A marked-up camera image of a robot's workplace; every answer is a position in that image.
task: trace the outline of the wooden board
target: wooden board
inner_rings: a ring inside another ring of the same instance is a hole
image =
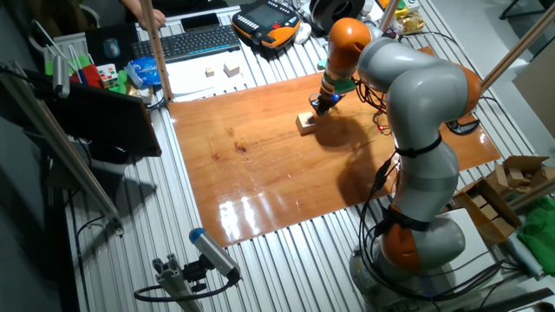
[[[315,133],[300,136],[295,119],[312,110],[308,96],[321,78],[170,103],[203,227],[218,243],[227,246],[368,197],[375,171],[394,151],[393,138],[379,134],[375,109],[355,92],[317,119]],[[441,134],[461,170],[500,157],[482,127],[456,136],[442,126]],[[395,175],[388,179],[385,191]]]

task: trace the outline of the robotic arm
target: robotic arm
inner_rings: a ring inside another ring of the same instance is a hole
[[[388,123],[401,170],[393,203],[376,228],[382,237],[373,252],[383,275],[398,282],[442,266],[465,249],[459,226],[436,217],[453,196],[459,175],[457,157],[441,140],[439,126],[469,114],[481,84],[467,68],[380,35],[352,18],[334,24],[320,96],[312,106],[325,115],[337,102],[333,94],[341,93],[336,86],[357,69],[364,84],[387,93]],[[357,261],[358,248],[350,260],[351,275],[364,294],[376,283]]]

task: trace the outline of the rubik's cube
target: rubik's cube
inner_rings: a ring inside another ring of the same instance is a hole
[[[115,72],[114,64],[98,66],[96,69],[98,69],[98,74],[101,76],[104,88],[111,88],[118,84],[118,73]]]

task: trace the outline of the black monitor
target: black monitor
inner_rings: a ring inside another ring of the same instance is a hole
[[[48,101],[48,107],[71,136],[137,156],[161,155],[140,98],[70,82],[68,98]]]

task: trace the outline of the computer mouse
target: computer mouse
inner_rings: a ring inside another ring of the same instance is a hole
[[[118,40],[115,38],[108,38],[104,41],[104,55],[107,58],[116,58],[120,56],[120,47]]]

